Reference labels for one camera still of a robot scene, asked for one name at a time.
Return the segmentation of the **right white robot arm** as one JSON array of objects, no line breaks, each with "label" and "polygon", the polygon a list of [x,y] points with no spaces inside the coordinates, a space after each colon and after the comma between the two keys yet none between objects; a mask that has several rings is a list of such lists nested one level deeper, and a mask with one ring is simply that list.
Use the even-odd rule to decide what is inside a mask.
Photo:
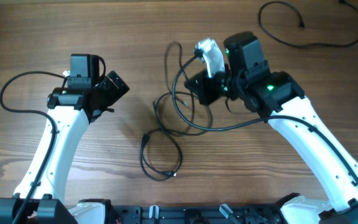
[{"label": "right white robot arm", "polygon": [[206,69],[185,82],[202,105],[221,97],[241,99],[297,151],[323,187],[327,200],[291,194],[280,211],[288,223],[358,223],[358,162],[314,110],[304,90],[286,72],[272,72],[258,38],[241,32],[224,41],[199,41],[195,56]]}]

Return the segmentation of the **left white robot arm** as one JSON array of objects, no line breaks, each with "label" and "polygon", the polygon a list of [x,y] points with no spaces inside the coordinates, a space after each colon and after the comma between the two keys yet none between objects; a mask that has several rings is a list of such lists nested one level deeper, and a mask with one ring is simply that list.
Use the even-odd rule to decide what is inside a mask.
[{"label": "left white robot arm", "polygon": [[72,54],[62,86],[47,98],[44,133],[26,175],[9,198],[0,197],[0,223],[122,223],[110,200],[84,199],[68,209],[65,189],[73,157],[88,126],[124,96],[129,87],[99,55]]}]

